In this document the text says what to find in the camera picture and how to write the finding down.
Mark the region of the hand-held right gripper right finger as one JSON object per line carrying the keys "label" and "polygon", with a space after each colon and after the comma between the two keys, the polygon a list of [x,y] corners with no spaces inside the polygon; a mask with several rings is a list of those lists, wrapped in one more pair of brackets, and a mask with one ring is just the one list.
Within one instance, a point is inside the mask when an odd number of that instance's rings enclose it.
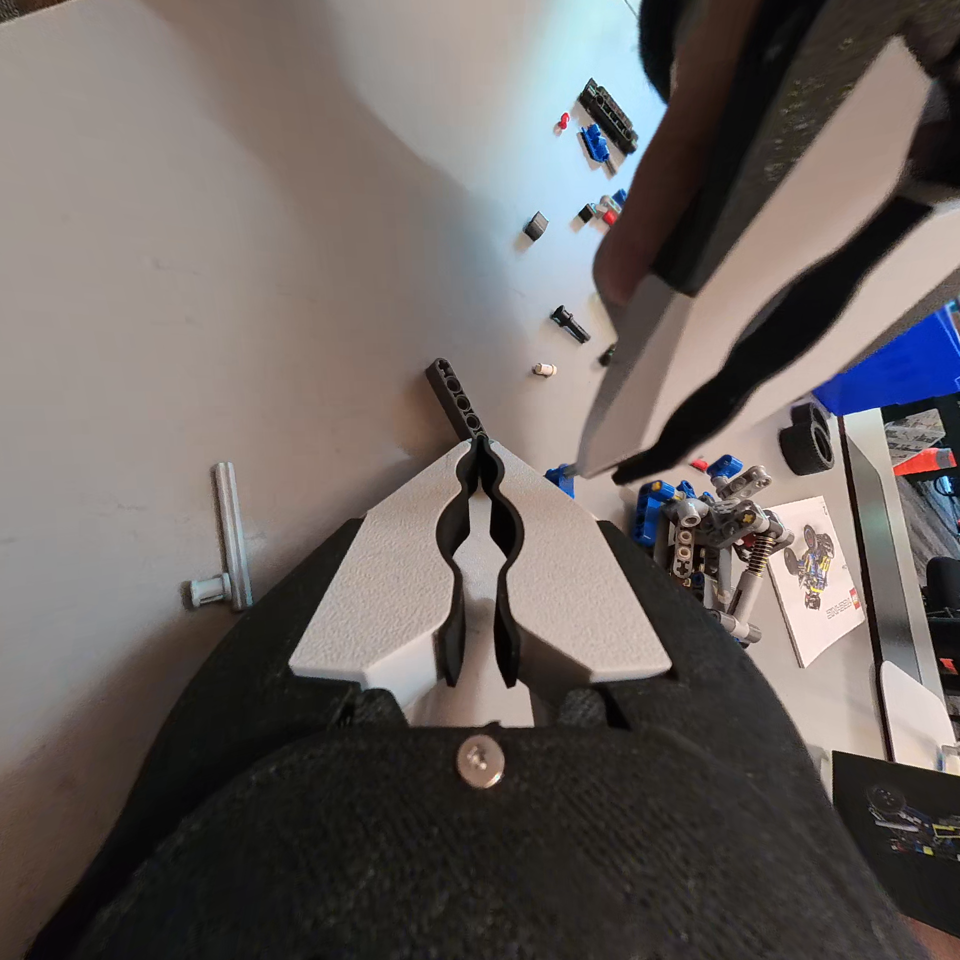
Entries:
{"label": "hand-held right gripper right finger", "polygon": [[494,648],[506,685],[579,689],[668,672],[599,521],[497,441],[480,441],[480,480],[504,557]]}

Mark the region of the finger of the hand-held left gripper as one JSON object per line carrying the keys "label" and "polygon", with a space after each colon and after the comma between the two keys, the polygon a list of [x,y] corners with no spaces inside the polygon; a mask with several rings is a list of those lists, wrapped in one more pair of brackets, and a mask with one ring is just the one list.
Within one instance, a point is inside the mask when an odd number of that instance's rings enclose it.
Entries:
{"label": "finger of the hand-held left gripper", "polygon": [[834,372],[853,363],[882,335],[946,300],[957,274],[958,198],[890,198],[764,305],[724,365],[678,405],[649,447],[618,463],[611,480],[625,486],[677,465],[808,354]]}
{"label": "finger of the hand-held left gripper", "polygon": [[[583,426],[576,466],[592,478],[649,448],[676,408],[724,365],[762,308],[836,252],[893,197],[925,197],[907,154],[933,81],[892,38],[697,294],[657,275],[606,306],[616,351]],[[730,423],[752,423],[818,378],[814,353],[758,389]]]}

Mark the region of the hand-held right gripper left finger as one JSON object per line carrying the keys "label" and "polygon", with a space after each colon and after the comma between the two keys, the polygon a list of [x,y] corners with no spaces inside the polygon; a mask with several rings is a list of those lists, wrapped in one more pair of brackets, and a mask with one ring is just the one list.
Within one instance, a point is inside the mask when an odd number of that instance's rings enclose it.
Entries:
{"label": "hand-held right gripper left finger", "polygon": [[455,555],[481,450],[459,443],[368,511],[290,657],[294,674],[363,689],[456,685],[466,604]]}

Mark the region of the grey and blue lego chassis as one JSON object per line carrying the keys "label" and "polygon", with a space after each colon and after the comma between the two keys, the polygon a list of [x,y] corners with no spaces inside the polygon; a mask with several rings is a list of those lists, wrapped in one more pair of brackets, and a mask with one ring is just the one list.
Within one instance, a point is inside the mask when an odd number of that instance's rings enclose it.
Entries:
{"label": "grey and blue lego chassis", "polygon": [[671,581],[741,647],[762,639],[752,622],[770,557],[794,534],[757,501],[773,479],[761,464],[726,455],[709,464],[711,490],[654,480],[639,489],[631,537]]}

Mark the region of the light grey lego axle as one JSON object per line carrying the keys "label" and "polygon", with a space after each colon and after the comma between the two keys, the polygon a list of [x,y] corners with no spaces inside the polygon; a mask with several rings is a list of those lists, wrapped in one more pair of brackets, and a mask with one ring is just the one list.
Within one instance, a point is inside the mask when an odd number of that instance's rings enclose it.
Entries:
{"label": "light grey lego axle", "polygon": [[212,480],[222,546],[222,574],[228,582],[230,606],[241,614],[253,606],[254,594],[234,464],[215,463]]}

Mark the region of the dark grey angled lego beam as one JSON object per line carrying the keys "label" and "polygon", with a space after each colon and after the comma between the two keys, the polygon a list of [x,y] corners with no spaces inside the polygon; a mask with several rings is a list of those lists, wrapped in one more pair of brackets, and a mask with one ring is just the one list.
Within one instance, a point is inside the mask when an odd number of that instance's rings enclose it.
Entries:
{"label": "dark grey angled lego beam", "polygon": [[471,443],[478,440],[489,453],[487,431],[450,361],[438,357],[426,367],[424,373],[458,440]]}

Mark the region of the black rubber lego tire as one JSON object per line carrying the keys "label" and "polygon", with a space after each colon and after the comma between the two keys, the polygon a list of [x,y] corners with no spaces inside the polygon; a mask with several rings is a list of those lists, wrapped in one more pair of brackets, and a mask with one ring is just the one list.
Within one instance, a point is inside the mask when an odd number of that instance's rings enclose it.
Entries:
{"label": "black rubber lego tire", "polygon": [[825,411],[814,402],[792,407],[790,425],[780,429],[777,442],[792,474],[810,476],[830,471],[835,464],[831,428]]}

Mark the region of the black lego beam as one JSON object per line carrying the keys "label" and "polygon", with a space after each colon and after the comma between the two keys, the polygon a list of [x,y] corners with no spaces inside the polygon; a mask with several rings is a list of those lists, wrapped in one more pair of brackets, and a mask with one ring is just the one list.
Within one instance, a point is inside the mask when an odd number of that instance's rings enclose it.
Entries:
{"label": "black lego beam", "polygon": [[622,154],[631,155],[638,150],[639,135],[633,121],[605,86],[590,78],[578,102]]}

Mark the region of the closed lego instruction booklet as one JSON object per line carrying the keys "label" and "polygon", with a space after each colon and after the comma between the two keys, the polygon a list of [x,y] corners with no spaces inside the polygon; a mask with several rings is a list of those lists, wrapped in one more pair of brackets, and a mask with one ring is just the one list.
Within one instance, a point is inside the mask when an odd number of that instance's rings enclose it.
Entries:
{"label": "closed lego instruction booklet", "polygon": [[774,508],[794,539],[768,571],[798,665],[810,667],[866,622],[866,611],[823,496]]}

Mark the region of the person's left hand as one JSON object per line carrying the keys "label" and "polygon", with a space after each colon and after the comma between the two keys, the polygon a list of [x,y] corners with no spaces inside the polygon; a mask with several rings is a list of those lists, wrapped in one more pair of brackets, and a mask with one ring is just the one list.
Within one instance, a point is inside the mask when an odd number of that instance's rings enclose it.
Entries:
{"label": "person's left hand", "polygon": [[630,303],[702,185],[762,2],[703,2],[678,39],[665,114],[635,170],[628,198],[594,259],[606,306]]}

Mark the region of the blue plastic storage bin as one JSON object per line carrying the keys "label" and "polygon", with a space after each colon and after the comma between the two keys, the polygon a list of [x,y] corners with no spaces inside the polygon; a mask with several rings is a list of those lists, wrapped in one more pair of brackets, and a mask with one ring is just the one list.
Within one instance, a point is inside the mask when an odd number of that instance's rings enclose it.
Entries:
{"label": "blue plastic storage bin", "polygon": [[904,405],[959,389],[958,308],[951,301],[814,389],[835,416]]}

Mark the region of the black cardboard box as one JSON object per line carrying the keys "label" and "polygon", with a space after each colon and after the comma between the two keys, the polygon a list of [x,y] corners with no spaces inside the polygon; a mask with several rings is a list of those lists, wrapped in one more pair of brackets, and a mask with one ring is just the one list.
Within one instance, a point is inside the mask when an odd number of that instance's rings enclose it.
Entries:
{"label": "black cardboard box", "polygon": [[839,750],[831,771],[834,809],[866,855],[958,862],[957,774]]}

